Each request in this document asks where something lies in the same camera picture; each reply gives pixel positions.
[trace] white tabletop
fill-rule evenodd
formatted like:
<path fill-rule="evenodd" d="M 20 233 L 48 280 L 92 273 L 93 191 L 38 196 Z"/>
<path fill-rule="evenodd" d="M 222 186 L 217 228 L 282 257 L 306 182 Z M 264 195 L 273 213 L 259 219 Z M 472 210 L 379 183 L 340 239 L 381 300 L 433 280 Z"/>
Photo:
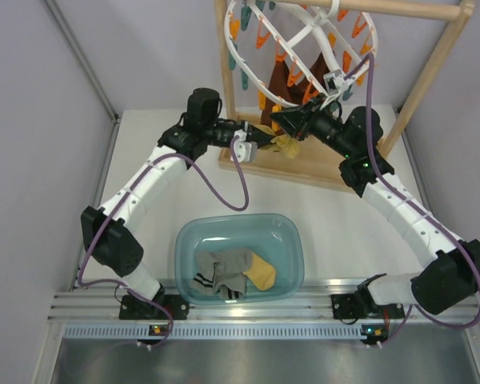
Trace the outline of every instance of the white tabletop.
<path fill-rule="evenodd" d="M 344 106 L 347 116 L 352 106 Z M 395 116 L 391 106 L 374 106 L 387 132 Z M 113 196 L 142 166 L 162 132 L 175 124 L 182 110 L 127 110 L 107 176 L 103 201 Z M 219 149 L 209 148 L 197 163 L 225 199 L 240 206 L 243 194 L 236 172 L 218 168 Z M 416 198 L 418 188 L 400 139 L 388 158 Z M 306 280 L 368 278 L 420 270 L 408 245 L 371 206 L 356 194 L 246 174 L 250 206 L 243 213 L 287 216 L 302 240 Z M 174 244 L 189 221 L 237 214 L 223 206 L 194 170 L 176 180 L 156 201 L 134 234 L 144 248 L 144 263 L 158 279 L 174 278 Z M 91 259 L 85 280 L 114 273 Z"/>

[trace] yellow cloth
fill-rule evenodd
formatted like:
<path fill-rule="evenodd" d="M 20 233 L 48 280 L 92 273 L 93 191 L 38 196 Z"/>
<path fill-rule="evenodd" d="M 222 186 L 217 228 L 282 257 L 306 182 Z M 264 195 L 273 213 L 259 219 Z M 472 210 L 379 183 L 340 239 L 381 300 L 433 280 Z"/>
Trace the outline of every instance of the yellow cloth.
<path fill-rule="evenodd" d="M 263 124 L 256 124 L 255 127 L 265 134 L 274 136 L 274 138 L 270 140 L 273 145 L 264 146 L 262 148 L 263 150 L 268 149 L 281 152 L 287 158 L 295 158 L 298 155 L 300 149 L 298 147 L 298 140 L 296 138 L 292 138 L 288 134 L 276 136 L 272 128 L 269 126 L 264 126 Z"/>
<path fill-rule="evenodd" d="M 250 268 L 243 274 L 252 281 L 259 290 L 269 290 L 275 282 L 275 269 L 268 262 L 257 256 L 254 252 Z"/>

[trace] gray floor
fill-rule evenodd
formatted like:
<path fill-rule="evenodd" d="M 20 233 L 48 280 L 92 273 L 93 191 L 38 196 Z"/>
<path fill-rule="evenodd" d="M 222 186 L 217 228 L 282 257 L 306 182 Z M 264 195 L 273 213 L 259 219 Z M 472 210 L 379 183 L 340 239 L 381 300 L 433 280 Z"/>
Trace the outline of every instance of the gray floor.
<path fill-rule="evenodd" d="M 179 341 L 152 352 L 122 345 L 93 361 L 116 343 L 65 341 L 52 384 L 480 382 L 465 334 L 435 326 L 408 326 L 382 350 L 324 341 Z"/>

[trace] brown cloth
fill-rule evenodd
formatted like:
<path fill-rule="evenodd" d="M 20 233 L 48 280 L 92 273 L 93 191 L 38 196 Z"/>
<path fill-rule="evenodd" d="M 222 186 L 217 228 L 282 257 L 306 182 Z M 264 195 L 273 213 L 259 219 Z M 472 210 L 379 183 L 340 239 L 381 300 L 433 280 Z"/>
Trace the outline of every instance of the brown cloth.
<path fill-rule="evenodd" d="M 316 79 L 324 85 L 323 76 L 324 74 L 329 73 L 329 68 L 323 59 L 322 54 L 318 56 L 317 60 L 310 68 L 311 73 Z M 303 78 L 300 83 L 294 84 L 290 87 L 286 84 L 288 82 L 288 76 L 290 75 L 290 68 L 283 60 L 282 62 L 276 62 L 274 70 L 272 71 L 272 76 L 270 77 L 269 82 L 269 91 L 275 94 L 276 96 L 281 96 L 288 102 L 293 104 L 302 104 L 302 99 L 306 93 L 306 88 L 309 85 L 309 82 L 306 78 Z M 272 120 L 270 120 L 270 114 L 272 113 L 272 107 L 275 105 L 270 99 L 266 99 L 265 109 L 262 112 L 262 121 L 261 123 L 266 126 L 272 126 Z"/>

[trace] gray sock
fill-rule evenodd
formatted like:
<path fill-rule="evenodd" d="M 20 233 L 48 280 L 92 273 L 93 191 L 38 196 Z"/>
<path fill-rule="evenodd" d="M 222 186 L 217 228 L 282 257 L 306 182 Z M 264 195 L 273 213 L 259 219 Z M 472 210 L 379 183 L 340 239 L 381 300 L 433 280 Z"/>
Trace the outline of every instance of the gray sock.
<path fill-rule="evenodd" d="M 220 290 L 221 298 L 243 298 L 246 293 L 248 270 L 252 253 L 247 248 L 233 248 L 220 252 L 199 252 L 196 254 L 198 273 L 190 287 L 205 295 Z"/>

